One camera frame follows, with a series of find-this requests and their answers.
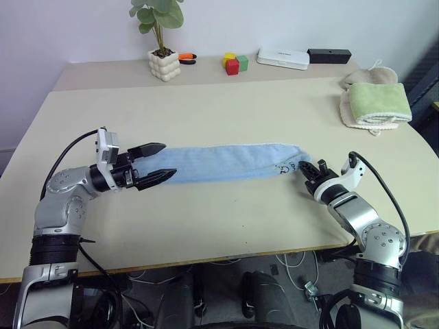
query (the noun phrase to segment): green towel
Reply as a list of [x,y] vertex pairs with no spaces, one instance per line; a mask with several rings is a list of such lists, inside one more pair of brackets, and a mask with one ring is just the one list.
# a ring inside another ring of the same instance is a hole
[[398,123],[412,120],[403,84],[353,84],[349,101],[358,124]]

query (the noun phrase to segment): white box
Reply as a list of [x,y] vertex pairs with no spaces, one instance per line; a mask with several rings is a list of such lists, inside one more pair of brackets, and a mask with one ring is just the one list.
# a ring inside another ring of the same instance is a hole
[[258,53],[257,62],[288,67],[290,69],[306,70],[309,65],[309,55],[302,51],[261,48]]

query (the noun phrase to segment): red block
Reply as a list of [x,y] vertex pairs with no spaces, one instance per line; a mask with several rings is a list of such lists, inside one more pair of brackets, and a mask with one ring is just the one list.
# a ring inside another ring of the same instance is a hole
[[226,72],[228,75],[236,75],[239,72],[238,60],[228,60],[226,62]]

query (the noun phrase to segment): white wall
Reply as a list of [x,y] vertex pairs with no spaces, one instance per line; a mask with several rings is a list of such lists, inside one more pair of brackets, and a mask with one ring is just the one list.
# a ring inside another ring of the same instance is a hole
[[[1,1],[0,149],[18,145],[66,62],[144,58],[155,47],[129,9],[130,0]],[[183,27],[165,32],[179,51],[347,48],[400,77],[439,35],[438,0],[186,0],[182,10]]]

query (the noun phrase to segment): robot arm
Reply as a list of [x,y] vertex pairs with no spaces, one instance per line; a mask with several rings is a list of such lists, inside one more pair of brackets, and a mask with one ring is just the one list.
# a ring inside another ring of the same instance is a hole
[[309,162],[300,163],[300,170],[308,179],[305,185],[314,199],[326,204],[335,220],[355,237],[360,249],[354,284],[347,294],[352,304],[339,312],[337,329],[402,329],[403,303],[398,298],[400,257],[408,249],[403,233],[381,219],[358,194],[350,192],[366,172],[366,165],[354,152],[349,154],[340,177],[327,168],[324,160],[318,164],[319,169]]
[[97,133],[97,164],[55,174],[36,208],[30,262],[23,272],[14,329],[48,319],[69,324],[77,288],[73,284],[78,275],[76,258],[89,200],[110,189],[136,187],[141,191],[176,172],[161,169],[140,178],[132,163],[159,152],[165,145],[150,143],[118,155],[116,134],[105,129]]

